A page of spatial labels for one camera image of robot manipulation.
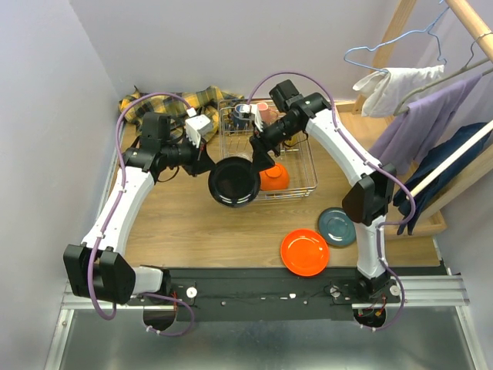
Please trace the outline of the orange bowl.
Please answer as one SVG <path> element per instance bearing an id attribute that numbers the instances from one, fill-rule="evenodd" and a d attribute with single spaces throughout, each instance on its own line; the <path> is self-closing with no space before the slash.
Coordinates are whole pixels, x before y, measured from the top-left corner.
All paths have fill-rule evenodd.
<path id="1" fill-rule="evenodd" d="M 285 166 L 275 163 L 273 167 L 260 171 L 260 189 L 262 191 L 286 190 L 290 184 L 290 175 Z"/>

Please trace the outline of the pink white mug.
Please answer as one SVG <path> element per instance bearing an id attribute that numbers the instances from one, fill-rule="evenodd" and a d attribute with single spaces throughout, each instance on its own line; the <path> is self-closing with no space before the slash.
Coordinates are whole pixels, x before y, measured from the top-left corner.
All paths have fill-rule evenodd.
<path id="1" fill-rule="evenodd" d="M 263 122 L 271 124 L 278 118 L 278 112 L 266 102 L 257 103 L 257 109 Z"/>

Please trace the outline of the blue mug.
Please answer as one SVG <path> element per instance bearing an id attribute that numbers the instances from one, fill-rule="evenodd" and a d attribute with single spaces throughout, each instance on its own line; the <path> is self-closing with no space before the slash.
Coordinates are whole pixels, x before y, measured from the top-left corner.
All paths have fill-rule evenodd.
<path id="1" fill-rule="evenodd" d="M 250 124 L 250 106 L 247 104 L 237 104 L 230 114 L 233 129 L 244 131 Z"/>

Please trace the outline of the wire metal dish rack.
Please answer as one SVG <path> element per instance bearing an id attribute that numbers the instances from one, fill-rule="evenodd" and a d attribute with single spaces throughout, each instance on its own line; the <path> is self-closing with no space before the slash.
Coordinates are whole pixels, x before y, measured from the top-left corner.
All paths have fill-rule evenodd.
<path id="1" fill-rule="evenodd" d="M 219 153 L 220 158 L 229 156 L 243 156 L 252 160 L 253 149 L 249 138 L 253 134 L 253 125 L 250 123 L 246 130 L 233 129 L 230 114 L 234 106 L 244 104 L 245 99 L 230 99 L 219 102 Z M 317 188 L 317 175 L 314 168 L 314 159 L 308 138 L 299 132 L 291 139 L 278 146 L 278 155 L 269 152 L 275 163 L 286 167 L 290 175 L 290 184 L 286 190 L 260 191 L 256 201 L 285 200 L 298 197 L 307 197 Z"/>

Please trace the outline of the orange plate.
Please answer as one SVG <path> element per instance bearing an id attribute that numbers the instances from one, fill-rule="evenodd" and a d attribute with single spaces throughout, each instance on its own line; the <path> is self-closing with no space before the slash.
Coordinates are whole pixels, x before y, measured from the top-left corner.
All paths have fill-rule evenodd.
<path id="1" fill-rule="evenodd" d="M 324 238 L 314 230 L 296 229 L 282 240 L 280 257 L 290 272 L 310 278 L 327 267 L 330 249 Z"/>

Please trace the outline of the teal blue plate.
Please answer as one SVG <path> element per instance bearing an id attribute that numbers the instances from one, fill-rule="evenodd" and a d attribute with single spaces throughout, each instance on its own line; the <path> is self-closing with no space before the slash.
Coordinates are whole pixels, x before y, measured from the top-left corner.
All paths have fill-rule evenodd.
<path id="1" fill-rule="evenodd" d="M 322 211 L 317 220 L 318 233 L 335 247 L 346 247 L 356 240 L 353 222 L 339 207 L 330 207 Z"/>

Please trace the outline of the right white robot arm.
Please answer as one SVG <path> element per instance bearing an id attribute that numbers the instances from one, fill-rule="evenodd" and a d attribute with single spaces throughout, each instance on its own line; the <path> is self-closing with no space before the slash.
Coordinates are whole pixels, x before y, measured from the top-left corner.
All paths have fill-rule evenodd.
<path id="1" fill-rule="evenodd" d="M 338 120 L 331 98 L 318 92 L 303 96 L 291 80 L 270 90 L 282 117 L 266 125 L 256 104 L 248 102 L 243 112 L 254 124 L 250 145 L 256 172 L 273 166 L 268 153 L 299 132 L 315 139 L 343 171 L 350 190 L 342 200 L 345 214 L 354 223 L 358 248 L 356 296 L 365 302 L 383 293 L 391 276 L 387 271 L 382 228 L 394 188 L 396 171 L 382 166 Z"/>

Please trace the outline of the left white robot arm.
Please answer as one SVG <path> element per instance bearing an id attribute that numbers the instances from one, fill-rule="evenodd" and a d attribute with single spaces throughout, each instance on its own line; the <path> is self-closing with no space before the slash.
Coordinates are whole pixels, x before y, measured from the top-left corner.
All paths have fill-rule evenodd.
<path id="1" fill-rule="evenodd" d="M 171 129 L 171 116 L 145 114 L 139 140 L 122 155 L 124 166 L 97 221 L 81 244 L 65 249 L 63 262 L 74 295 L 113 304 L 125 304 L 142 293 L 153 304 L 169 299 L 164 269 L 131 267 L 124 254 L 139 209 L 164 170 L 182 168 L 195 177 L 214 167 L 205 139 L 213 130 L 211 119 L 185 119 L 178 137 Z"/>

